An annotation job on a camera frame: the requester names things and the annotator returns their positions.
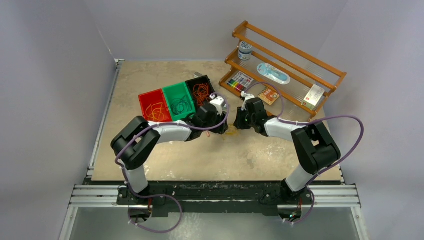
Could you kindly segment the green plastic bin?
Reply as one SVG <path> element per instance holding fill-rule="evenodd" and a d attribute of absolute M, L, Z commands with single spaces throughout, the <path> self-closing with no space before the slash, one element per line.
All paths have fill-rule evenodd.
<path fill-rule="evenodd" d="M 162 88 L 172 121 L 186 118 L 195 113 L 195 105 L 185 82 Z"/>

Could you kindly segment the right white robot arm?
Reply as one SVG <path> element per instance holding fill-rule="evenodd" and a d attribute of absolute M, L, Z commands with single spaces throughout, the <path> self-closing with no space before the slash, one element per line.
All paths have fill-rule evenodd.
<path fill-rule="evenodd" d="M 288 204 L 300 198 L 308 182 L 321 170 L 341 158 L 341 151 L 322 122 L 284 123 L 275 115 L 268 115 L 263 101 L 246 99 L 236 110 L 233 124 L 239 130 L 253 128 L 265 137 L 274 137 L 294 144 L 299 161 L 294 171 L 281 182 L 280 196 Z"/>

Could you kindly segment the black plastic bin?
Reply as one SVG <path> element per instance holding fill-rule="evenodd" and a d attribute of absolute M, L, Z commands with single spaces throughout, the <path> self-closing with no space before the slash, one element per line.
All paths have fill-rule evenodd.
<path fill-rule="evenodd" d="M 210 95 L 215 92 L 207 75 L 185 81 L 196 109 L 210 102 Z"/>

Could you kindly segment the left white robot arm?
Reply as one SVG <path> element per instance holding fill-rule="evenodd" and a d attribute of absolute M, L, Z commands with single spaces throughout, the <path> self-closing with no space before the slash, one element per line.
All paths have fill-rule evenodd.
<path fill-rule="evenodd" d="M 135 117 L 111 141 L 115 162 L 122 169 L 126 185 L 131 189 L 129 197 L 138 205 L 149 199 L 148 181 L 144 164 L 155 146 L 167 142 L 190 142 L 203 132 L 224 134 L 228 129 L 226 104 L 221 99 L 202 105 L 195 113 L 172 122 L 147 121 Z"/>

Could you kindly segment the red plastic bin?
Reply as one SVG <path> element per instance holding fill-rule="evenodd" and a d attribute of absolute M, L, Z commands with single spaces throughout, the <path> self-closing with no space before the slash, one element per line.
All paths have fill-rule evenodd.
<path fill-rule="evenodd" d="M 138 96 L 142 116 L 152 122 L 172 122 L 162 89 L 142 93 Z"/>

